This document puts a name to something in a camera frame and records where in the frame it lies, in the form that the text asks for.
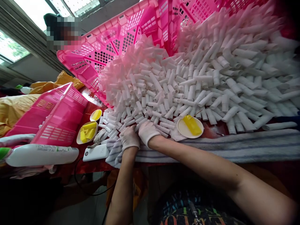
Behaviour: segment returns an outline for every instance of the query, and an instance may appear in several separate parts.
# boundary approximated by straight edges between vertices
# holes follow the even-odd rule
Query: window
[[[80,17],[96,6],[104,6],[112,0],[14,0],[27,16],[46,33],[43,16],[47,13],[63,17]]]
[[[4,61],[14,63],[29,52],[0,30],[0,64]]]

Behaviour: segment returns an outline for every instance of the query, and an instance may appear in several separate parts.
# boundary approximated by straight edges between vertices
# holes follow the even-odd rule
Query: bottle label
[[[38,151],[46,152],[68,152],[72,150],[72,147],[61,147],[54,145],[39,145],[37,148]]]

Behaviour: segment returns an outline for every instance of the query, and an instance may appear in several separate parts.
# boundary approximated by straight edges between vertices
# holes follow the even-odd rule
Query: red table
[[[102,103],[100,104],[95,98],[94,94],[91,93],[91,91],[83,87],[80,92],[83,94],[83,96],[89,101],[87,104],[87,107],[84,111],[84,115],[81,119],[81,122],[78,126],[77,132],[81,128],[83,124],[86,122],[89,122],[90,120],[90,114],[95,111],[96,109],[101,109],[104,111],[107,107]],[[216,126],[211,126],[207,122],[203,122],[204,125],[204,133],[201,137],[203,138],[218,138],[224,135],[228,135],[228,130],[223,122],[219,122]],[[90,145],[92,142],[87,144],[81,144],[78,145],[76,143],[76,139],[74,139],[72,143],[72,147],[79,149],[79,156],[77,160],[70,164],[64,164],[59,165],[57,168],[57,172],[54,174],[55,177],[68,177],[71,174],[74,174],[74,168],[75,164],[78,161],[78,159],[83,157],[84,151],[87,148],[88,145]],[[159,165],[165,165],[166,163],[141,163],[136,162],[135,167],[141,167],[141,166],[159,166]],[[298,174],[300,173],[300,163],[299,161],[288,161],[288,162],[260,162],[255,163],[257,166],[260,166],[264,169],[269,170],[271,173],[273,173],[275,176],[277,176],[282,183],[286,186],[286,188],[291,193],[298,193],[297,187],[300,187],[300,176]],[[83,162],[82,160],[77,165],[77,174],[82,173],[93,173],[93,172],[100,172],[100,171],[108,171],[108,170],[114,170],[115,168],[110,166],[105,162],[105,159],[99,159],[89,162]]]

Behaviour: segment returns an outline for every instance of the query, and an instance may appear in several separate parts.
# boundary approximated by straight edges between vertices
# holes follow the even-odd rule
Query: white glove
[[[101,141],[102,141],[101,138],[102,138],[102,136],[103,136],[105,133],[106,133],[106,130],[105,130],[105,129],[101,129],[101,130],[98,132],[98,134],[95,136],[95,138],[94,138],[94,144],[91,145],[91,146],[88,146],[87,148],[94,148],[94,147],[100,145],[100,143],[101,143]]]
[[[0,138],[0,147],[12,147],[19,145],[21,142],[30,143],[35,134],[16,134],[8,137]]]
[[[156,135],[161,134],[157,131],[154,123],[148,120],[140,126],[138,130],[138,135],[140,136],[143,143],[149,148],[148,142],[150,141],[150,139]]]
[[[133,146],[138,147],[140,149],[140,139],[138,138],[138,135],[134,132],[135,127],[136,125],[126,127],[120,133],[120,138],[123,145],[122,151]]]

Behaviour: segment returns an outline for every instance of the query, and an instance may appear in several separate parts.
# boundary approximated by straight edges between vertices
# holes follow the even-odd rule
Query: striped towel
[[[234,163],[300,159],[300,132],[293,129],[243,133],[216,139],[186,139],[180,143],[214,153]],[[109,141],[107,148],[110,153],[105,161],[120,168],[123,155],[121,140]],[[142,142],[136,162],[177,163],[176,160],[147,148]]]

